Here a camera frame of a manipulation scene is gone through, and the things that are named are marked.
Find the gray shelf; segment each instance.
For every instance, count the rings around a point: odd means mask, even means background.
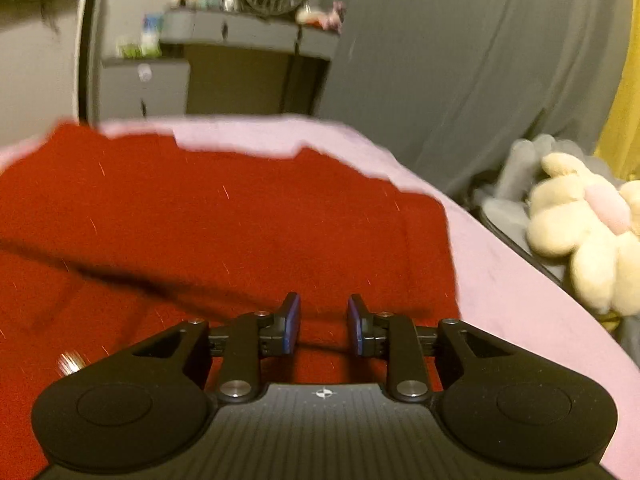
[[[219,44],[274,50],[331,60],[340,36],[286,20],[218,10],[171,9],[164,14],[161,41],[173,44]]]

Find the plush toy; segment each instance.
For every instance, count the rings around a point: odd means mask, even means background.
[[[640,313],[640,180],[618,190],[566,153],[545,156],[542,168],[551,178],[529,196],[531,249],[571,255],[576,297],[595,314]]]
[[[296,22],[299,25],[310,25],[322,28],[322,30],[336,30],[340,33],[342,32],[344,13],[344,3],[334,0],[334,8],[329,12],[313,10],[309,6],[303,7],[296,14]]]

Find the bed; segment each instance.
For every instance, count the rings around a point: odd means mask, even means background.
[[[602,464],[621,480],[640,471],[640,373],[600,325],[572,298],[482,227],[462,208],[412,174],[386,150],[341,124],[282,118],[166,118],[107,123],[103,135],[173,135],[185,150],[289,158],[308,146],[397,188],[431,195],[446,210],[457,299],[463,320],[593,378],[614,398],[618,427]],[[2,150],[0,167],[36,150],[28,139]]]

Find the red fabric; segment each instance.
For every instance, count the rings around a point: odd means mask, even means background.
[[[80,264],[177,297],[88,279]],[[44,466],[30,410],[62,352],[94,362],[185,318],[275,309],[290,290],[302,295],[300,346],[264,362],[268,377],[374,380],[368,362],[330,351],[346,348],[347,298],[421,324],[457,317],[442,206],[313,150],[193,153],[172,137],[60,126],[0,177],[0,478]]]

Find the cabinet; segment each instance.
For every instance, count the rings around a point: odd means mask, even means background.
[[[181,59],[105,60],[98,120],[184,115],[190,71]]]
[[[287,20],[196,9],[168,10],[161,35],[167,44],[218,44],[327,60],[334,56],[339,39],[334,32],[299,27]]]

